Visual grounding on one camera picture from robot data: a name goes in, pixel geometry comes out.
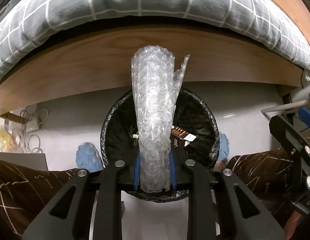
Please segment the person's right hand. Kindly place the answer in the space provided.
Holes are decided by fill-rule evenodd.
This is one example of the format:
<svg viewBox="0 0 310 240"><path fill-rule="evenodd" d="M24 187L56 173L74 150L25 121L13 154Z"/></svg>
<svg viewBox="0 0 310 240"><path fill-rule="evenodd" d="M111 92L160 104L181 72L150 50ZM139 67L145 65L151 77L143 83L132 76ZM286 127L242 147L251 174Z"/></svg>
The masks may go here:
<svg viewBox="0 0 310 240"><path fill-rule="evenodd" d="M303 215L301 215L297 211L293 211L292 215L290 216L284 227L284 232L287 240L291 239L296 228L301 224L303 220Z"/></svg>

